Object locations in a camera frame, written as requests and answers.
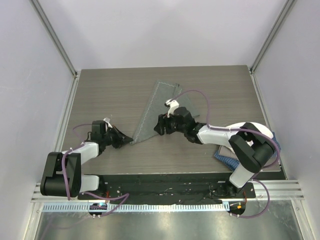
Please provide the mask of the grey napkin white stitching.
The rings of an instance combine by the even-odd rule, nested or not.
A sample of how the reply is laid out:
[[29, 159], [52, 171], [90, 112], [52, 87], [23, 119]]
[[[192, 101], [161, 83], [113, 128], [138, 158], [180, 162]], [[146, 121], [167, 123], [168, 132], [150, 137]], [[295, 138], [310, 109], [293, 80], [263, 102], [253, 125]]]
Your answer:
[[159, 115], [165, 115], [169, 110], [165, 106], [165, 102], [182, 92], [183, 88], [178, 83], [165, 82], [163, 80], [156, 81], [136, 130], [133, 133], [131, 145], [144, 142], [158, 135], [154, 128], [158, 124]]

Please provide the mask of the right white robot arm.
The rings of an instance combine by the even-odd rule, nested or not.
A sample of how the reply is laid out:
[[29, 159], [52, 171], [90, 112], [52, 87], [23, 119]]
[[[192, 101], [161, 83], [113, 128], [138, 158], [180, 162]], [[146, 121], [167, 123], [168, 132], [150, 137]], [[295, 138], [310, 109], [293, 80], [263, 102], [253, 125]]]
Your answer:
[[257, 126], [254, 122], [245, 122], [236, 128], [210, 126], [195, 121], [185, 107], [178, 107], [173, 113], [160, 114], [154, 130], [161, 136], [182, 133], [195, 144], [232, 148], [239, 164], [229, 177], [225, 190], [230, 197], [236, 198], [243, 193], [244, 185], [279, 150], [272, 138], [263, 134]]

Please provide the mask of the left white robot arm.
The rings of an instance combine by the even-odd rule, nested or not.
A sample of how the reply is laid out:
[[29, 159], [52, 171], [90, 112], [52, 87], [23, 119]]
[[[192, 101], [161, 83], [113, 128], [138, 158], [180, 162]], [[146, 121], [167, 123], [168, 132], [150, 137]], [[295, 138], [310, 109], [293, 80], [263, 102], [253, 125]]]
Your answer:
[[133, 141], [122, 133], [110, 120], [95, 120], [77, 147], [62, 152], [50, 152], [47, 155], [40, 193], [43, 196], [66, 197], [68, 200], [88, 192], [100, 200], [107, 195], [103, 178], [99, 175], [82, 174], [82, 165], [100, 156], [107, 147], [119, 149]]

